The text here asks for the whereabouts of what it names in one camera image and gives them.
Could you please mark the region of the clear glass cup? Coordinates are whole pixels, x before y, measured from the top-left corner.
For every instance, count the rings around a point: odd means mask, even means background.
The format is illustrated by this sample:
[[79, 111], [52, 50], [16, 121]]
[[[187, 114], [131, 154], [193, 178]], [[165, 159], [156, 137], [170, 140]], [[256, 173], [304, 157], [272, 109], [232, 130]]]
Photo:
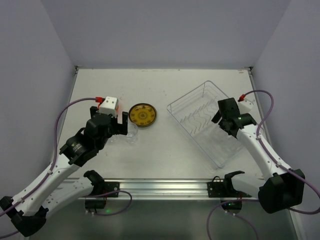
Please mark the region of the clear glass cup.
[[134, 123], [128, 124], [126, 141], [133, 144], [138, 139], [138, 127]]
[[108, 139], [109, 144], [115, 144], [119, 141], [120, 137], [118, 135], [113, 135]]

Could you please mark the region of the yellow patterned plate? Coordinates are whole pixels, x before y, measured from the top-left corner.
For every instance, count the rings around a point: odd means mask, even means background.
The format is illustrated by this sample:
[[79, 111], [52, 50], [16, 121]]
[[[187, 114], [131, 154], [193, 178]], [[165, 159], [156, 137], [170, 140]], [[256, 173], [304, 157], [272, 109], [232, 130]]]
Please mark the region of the yellow patterned plate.
[[137, 103], [128, 113], [129, 120], [139, 128], [146, 128], [155, 123], [158, 113], [149, 103]]

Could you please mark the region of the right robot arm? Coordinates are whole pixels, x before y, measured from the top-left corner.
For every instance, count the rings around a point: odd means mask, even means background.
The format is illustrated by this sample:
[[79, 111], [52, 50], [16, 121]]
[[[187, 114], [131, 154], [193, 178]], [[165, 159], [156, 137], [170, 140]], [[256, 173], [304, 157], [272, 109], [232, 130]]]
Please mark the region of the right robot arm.
[[277, 155], [264, 136], [257, 133], [254, 118], [249, 113], [241, 113], [234, 98], [219, 100], [217, 104], [218, 111], [212, 122], [248, 150], [263, 177], [257, 179], [242, 170], [228, 173], [223, 180], [226, 192], [243, 192], [258, 199], [269, 214], [301, 204], [304, 173], [293, 170]]

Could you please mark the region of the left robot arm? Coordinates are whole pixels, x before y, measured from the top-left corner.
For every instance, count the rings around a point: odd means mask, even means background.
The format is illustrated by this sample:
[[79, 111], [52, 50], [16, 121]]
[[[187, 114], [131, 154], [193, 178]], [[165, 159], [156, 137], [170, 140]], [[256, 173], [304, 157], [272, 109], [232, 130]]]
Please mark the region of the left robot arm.
[[15, 196], [4, 196], [0, 200], [2, 213], [24, 237], [38, 232], [49, 217], [79, 198], [105, 198], [120, 192], [120, 189], [107, 191], [103, 177], [95, 170], [88, 170], [71, 185], [58, 188], [96, 157], [109, 138], [128, 133], [127, 112], [122, 113], [121, 123], [116, 109], [112, 108], [92, 106], [90, 116], [86, 126], [65, 142], [54, 154], [52, 163], [30, 185]]

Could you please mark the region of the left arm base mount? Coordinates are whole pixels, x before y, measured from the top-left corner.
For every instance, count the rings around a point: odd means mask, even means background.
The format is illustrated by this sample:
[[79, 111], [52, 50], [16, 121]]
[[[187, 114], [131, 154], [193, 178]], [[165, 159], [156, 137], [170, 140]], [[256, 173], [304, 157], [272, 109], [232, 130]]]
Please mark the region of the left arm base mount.
[[92, 187], [85, 196], [97, 196], [120, 190], [118, 181], [105, 181], [95, 170], [86, 171], [83, 177], [89, 180], [89, 186]]

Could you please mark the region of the aluminium mounting rail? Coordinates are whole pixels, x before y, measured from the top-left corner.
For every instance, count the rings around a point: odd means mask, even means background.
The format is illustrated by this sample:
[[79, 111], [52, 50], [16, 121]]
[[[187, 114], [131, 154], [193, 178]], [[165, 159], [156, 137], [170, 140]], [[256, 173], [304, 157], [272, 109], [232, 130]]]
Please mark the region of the aluminium mounting rail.
[[[28, 200], [36, 207], [51, 209], [56, 205], [68, 205], [79, 198], [117, 198], [120, 194], [136, 197], [140, 200], [159, 199], [206, 199], [208, 197], [207, 182], [202, 181], [162, 181], [132, 180], [119, 181], [120, 190], [95, 196], [85, 196], [92, 190], [89, 180], [81, 177], [75, 182], [43, 183]], [[244, 198], [257, 198], [259, 187], [264, 181], [256, 178], [242, 178], [236, 181], [237, 190], [243, 192]]]

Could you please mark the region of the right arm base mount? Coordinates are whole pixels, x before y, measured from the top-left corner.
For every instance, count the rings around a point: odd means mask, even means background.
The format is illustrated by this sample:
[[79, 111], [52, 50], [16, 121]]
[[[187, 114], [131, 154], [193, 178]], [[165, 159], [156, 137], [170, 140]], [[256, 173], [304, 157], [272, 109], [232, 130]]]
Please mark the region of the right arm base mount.
[[206, 183], [208, 197], [240, 199], [243, 196], [243, 192], [235, 190], [232, 185], [232, 178], [239, 174], [244, 174], [244, 172], [238, 170], [225, 174], [223, 179], [215, 176], [211, 181], [208, 181]]

